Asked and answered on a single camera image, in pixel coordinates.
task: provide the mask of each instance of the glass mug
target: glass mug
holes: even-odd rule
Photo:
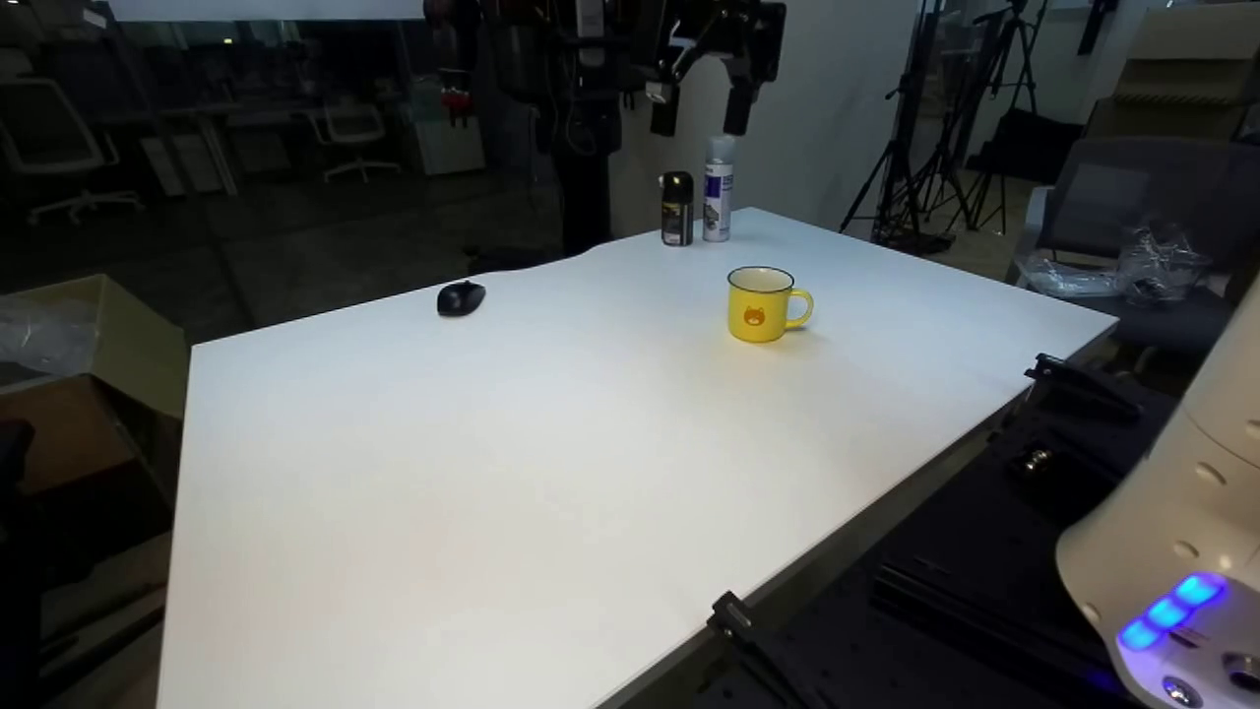
[[[778,341],[817,315],[817,296],[799,291],[783,266],[747,263],[728,273],[728,282],[728,328],[745,341]]]

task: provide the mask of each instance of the mug handle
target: mug handle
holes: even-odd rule
[[[792,301],[792,298],[805,301],[805,315],[789,317],[789,329],[799,329],[799,328],[807,328],[812,315],[817,315],[817,296],[795,287],[795,291],[789,296],[789,301]]]

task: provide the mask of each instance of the blue light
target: blue light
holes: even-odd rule
[[[1124,635],[1119,635],[1131,651],[1146,651],[1160,643],[1160,628],[1149,628],[1146,622],[1131,622]]]
[[[1146,611],[1146,617],[1156,622],[1156,627],[1162,627],[1162,628],[1173,628],[1173,627],[1181,627],[1187,622],[1187,606],[1179,606],[1173,598],[1160,598],[1149,611]]]
[[[1206,577],[1206,576],[1187,576],[1187,584],[1179,588],[1179,598],[1187,606],[1206,606],[1223,594],[1223,584]]]

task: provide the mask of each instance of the white table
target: white table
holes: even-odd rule
[[[745,345],[726,273],[807,334]],[[1112,317],[771,211],[196,345],[167,709],[616,697]]]

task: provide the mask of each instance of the small bottle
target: small bottle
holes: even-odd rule
[[[694,219],[698,182],[686,170],[662,173],[662,240],[675,249],[694,242],[698,219]]]
[[[738,136],[716,132],[711,140],[711,165],[704,165],[704,236],[700,240],[728,240],[733,236],[733,153]]]

